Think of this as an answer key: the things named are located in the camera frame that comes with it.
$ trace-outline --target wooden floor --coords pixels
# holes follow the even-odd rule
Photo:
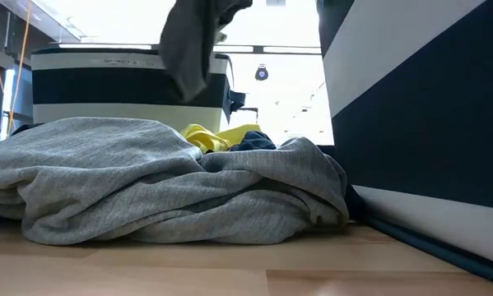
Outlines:
[[[0,296],[493,295],[493,284],[363,226],[275,246],[48,247],[0,223]]]

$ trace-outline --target ceiling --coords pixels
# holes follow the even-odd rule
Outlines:
[[[34,0],[82,42],[156,44],[175,0]],[[315,0],[286,0],[269,7],[266,0],[238,12],[223,32],[224,44],[319,46]]]

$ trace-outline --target clothing pile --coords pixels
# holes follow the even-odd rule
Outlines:
[[[259,140],[249,132],[245,143]],[[334,159],[306,138],[272,150],[251,144],[203,154],[156,121],[46,123],[0,142],[0,217],[51,245],[269,244],[346,225],[346,177]]]

